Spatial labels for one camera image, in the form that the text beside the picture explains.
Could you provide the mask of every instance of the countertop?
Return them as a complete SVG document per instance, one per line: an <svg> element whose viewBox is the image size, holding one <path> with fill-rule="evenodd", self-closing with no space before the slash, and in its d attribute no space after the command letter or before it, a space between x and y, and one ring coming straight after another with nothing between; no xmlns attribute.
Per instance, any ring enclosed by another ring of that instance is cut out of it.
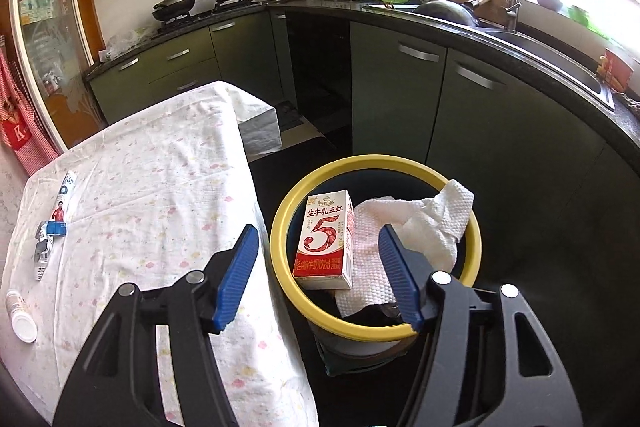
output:
<svg viewBox="0 0 640 427"><path fill-rule="evenodd" d="M126 62L135 55L162 42L232 18L273 9L324 14L386 28L433 42L442 47L454 48L516 76L580 118L602 136L606 143L640 176L640 121L620 100L614 97L615 111L612 111L553 70L545 68L526 55L519 54L513 48L496 41L496 39L487 38L481 32L469 31L463 26L451 25L433 18L420 18L418 22L411 14L391 12L390 10L386 12L373 11L368 7L368 4L371 3L294 0L286 4L258 4L221 12L197 20L193 25L183 26L174 32L142 42L115 60L94 66L85 75L85 80L90 82L110 68Z"/></svg>

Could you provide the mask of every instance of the crumpled paper towel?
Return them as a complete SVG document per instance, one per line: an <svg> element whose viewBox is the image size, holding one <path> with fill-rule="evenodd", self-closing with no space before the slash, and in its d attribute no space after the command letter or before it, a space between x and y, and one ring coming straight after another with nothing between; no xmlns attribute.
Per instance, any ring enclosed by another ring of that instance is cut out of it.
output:
<svg viewBox="0 0 640 427"><path fill-rule="evenodd" d="M396 301L378 253L378 233L384 225L390 223L404 247L423 254L434 269L450 272L473 202L469 190L450 180L433 199L404 201L388 197L356 206L353 286L335 291L340 315L348 317L370 304Z"/></svg>

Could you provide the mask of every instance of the bottle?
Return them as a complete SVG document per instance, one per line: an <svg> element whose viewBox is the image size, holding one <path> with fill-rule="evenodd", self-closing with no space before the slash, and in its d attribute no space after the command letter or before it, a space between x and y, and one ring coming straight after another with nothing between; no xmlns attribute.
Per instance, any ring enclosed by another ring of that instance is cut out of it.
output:
<svg viewBox="0 0 640 427"><path fill-rule="evenodd" d="M29 314L27 303L16 290L9 290L4 300L14 333L23 342L32 343L38 336L38 327Z"/></svg>

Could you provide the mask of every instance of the trash can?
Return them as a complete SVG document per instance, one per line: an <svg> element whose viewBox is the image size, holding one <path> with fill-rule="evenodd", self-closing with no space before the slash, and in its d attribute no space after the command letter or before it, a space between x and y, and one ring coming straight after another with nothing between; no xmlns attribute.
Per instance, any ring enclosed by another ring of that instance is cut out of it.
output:
<svg viewBox="0 0 640 427"><path fill-rule="evenodd" d="M368 371L403 355L415 340L409 324L384 327L353 324L333 313L324 290L308 291L292 276L306 198L312 194L348 190L353 206L371 198L401 200L433 198L447 183L438 172L417 162L387 155L350 156L316 169L300 180L284 198L271 229L271 260L287 298L309 321L322 359L331 376ZM458 245L452 274L466 286L476 280L481 258L478 221L471 213Z"/></svg>

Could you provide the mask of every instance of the milk carton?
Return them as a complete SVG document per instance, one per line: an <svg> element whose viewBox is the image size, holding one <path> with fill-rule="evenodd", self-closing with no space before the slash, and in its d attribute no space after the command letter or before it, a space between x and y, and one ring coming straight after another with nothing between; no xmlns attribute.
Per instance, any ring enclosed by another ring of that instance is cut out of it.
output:
<svg viewBox="0 0 640 427"><path fill-rule="evenodd" d="M293 277L308 290L350 289L353 207L346 190L309 196Z"/></svg>

